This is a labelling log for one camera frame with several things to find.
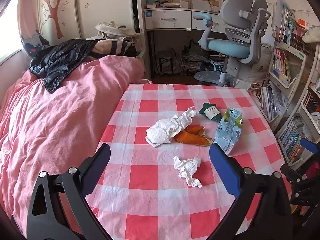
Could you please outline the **large white tissue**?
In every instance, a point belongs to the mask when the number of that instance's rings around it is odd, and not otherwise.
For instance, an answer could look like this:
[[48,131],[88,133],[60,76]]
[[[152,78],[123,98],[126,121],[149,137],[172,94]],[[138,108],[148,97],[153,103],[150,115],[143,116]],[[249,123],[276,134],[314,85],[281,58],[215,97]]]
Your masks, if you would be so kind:
[[190,107],[182,115],[174,115],[170,119],[158,120],[146,130],[145,140],[153,147],[171,143],[174,136],[189,126],[197,112]]

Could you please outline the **green pouch with label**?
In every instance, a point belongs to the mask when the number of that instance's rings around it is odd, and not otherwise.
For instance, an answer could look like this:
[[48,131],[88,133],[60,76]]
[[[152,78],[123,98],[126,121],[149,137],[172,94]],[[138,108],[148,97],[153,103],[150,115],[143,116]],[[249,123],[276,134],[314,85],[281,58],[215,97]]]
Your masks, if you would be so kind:
[[216,104],[212,103],[204,103],[202,108],[199,110],[199,113],[206,117],[208,120],[212,120],[215,122],[220,122],[222,119],[222,115],[217,108]]

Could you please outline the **small white tissue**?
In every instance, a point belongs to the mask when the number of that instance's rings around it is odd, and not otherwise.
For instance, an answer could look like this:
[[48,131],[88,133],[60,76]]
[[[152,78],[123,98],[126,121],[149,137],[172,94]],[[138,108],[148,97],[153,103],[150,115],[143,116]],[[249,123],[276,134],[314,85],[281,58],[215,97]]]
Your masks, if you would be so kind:
[[178,176],[184,178],[188,186],[198,187],[199,189],[202,187],[200,180],[193,177],[200,167],[201,159],[198,157],[180,160],[178,156],[174,156],[174,168],[179,170]]

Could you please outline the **black puffer jacket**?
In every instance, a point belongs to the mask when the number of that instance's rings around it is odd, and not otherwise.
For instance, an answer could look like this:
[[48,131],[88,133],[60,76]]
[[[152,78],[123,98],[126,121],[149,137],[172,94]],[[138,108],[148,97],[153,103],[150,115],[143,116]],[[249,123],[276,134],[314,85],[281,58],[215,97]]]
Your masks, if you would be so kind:
[[36,53],[29,70],[52,94],[60,83],[89,55],[98,40],[71,39]]

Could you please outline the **grey blue desk chair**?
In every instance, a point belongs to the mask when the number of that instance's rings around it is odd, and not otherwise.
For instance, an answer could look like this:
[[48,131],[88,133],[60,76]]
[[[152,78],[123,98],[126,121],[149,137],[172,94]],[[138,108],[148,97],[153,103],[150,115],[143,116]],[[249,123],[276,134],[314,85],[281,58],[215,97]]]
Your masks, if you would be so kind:
[[260,61],[261,38],[268,27],[271,13],[266,0],[225,0],[220,9],[226,40],[210,38],[214,25],[212,16],[197,13],[193,16],[201,20],[204,32],[199,40],[203,50],[215,51],[226,56],[222,71],[202,71],[194,75],[201,83],[212,83],[222,87],[232,87],[236,79],[245,80],[254,64]]

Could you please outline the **pink duvet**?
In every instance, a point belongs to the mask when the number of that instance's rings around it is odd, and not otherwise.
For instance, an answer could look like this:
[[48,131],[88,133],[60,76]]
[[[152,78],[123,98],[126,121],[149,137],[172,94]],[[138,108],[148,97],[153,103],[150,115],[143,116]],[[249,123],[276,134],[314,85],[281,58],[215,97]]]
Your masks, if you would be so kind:
[[86,61],[53,93],[25,72],[1,102],[1,206],[27,232],[31,195],[42,171],[61,174],[92,156],[128,85],[144,76],[134,57]]

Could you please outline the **beige canvas tote bag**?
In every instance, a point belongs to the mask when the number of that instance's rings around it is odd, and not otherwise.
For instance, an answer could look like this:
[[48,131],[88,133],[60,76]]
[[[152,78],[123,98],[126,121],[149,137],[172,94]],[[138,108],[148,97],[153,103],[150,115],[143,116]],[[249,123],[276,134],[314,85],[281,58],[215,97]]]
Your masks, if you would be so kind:
[[98,31],[98,36],[109,39],[124,40],[126,38],[139,37],[139,34],[132,29],[127,28],[125,25],[116,25],[114,21],[98,23],[95,29]]

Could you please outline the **red white checkered tablecloth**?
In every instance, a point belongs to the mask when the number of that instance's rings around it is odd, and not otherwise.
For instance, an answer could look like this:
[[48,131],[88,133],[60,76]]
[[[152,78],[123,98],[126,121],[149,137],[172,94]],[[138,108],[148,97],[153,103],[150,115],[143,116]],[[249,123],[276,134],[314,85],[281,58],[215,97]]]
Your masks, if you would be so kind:
[[230,155],[241,166],[269,175],[284,163],[279,145],[244,89],[189,85],[130,85],[123,95],[74,89],[67,105],[79,131],[71,159],[82,162],[102,143],[110,161],[89,207],[115,239],[205,239],[234,197],[223,186],[207,147],[172,141],[157,147],[146,141],[148,128],[161,119],[199,111],[205,103],[221,112],[242,113],[240,139]]

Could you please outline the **dark bags under desk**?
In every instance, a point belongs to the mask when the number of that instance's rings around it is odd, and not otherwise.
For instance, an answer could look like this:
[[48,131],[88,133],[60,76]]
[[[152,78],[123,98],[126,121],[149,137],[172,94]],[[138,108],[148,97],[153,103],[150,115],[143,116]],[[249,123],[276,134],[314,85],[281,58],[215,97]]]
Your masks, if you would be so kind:
[[193,76],[201,71],[222,71],[226,56],[215,51],[205,51],[193,40],[181,50],[166,48],[155,52],[153,72],[160,76]]

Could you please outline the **white desk with drawers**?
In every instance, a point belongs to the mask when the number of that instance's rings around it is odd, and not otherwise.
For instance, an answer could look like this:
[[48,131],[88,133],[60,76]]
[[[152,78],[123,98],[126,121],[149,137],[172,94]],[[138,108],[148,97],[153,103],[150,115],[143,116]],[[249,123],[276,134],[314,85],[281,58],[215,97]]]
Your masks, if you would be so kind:
[[145,44],[148,48],[149,76],[156,75],[156,46],[149,32],[156,30],[188,31],[203,30],[204,25],[193,16],[196,13],[207,13],[212,16],[214,25],[213,33],[225,33],[228,27],[221,16],[220,8],[223,0],[172,0],[179,7],[148,8],[146,0],[137,0],[140,31],[145,36]]

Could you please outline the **white bookshelf with books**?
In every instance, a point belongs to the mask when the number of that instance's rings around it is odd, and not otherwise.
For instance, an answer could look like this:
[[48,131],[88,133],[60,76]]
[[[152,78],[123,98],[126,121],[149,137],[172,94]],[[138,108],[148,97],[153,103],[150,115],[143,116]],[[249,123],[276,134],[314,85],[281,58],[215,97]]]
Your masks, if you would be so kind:
[[276,0],[267,73],[261,82],[248,87],[276,137],[281,156],[294,169],[312,156],[299,146],[299,140],[319,140],[319,129],[303,105],[319,55],[319,44],[304,42],[307,32],[308,23],[297,17],[285,0]]

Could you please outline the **striped beige pillow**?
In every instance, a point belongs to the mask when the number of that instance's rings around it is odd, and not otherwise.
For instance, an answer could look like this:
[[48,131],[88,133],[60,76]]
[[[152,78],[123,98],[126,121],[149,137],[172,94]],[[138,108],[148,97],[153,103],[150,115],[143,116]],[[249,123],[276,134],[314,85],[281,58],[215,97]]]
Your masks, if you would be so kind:
[[107,55],[137,57],[137,51],[129,41],[116,39],[97,40],[88,57],[100,59]]

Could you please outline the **light blue snack packet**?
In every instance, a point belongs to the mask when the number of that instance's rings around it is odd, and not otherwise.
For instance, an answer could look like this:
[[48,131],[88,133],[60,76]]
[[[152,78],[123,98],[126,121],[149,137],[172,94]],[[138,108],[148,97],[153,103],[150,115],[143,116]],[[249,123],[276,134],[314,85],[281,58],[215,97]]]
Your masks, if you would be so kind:
[[229,107],[218,124],[214,143],[217,143],[223,152],[229,155],[240,138],[242,127],[242,113]]

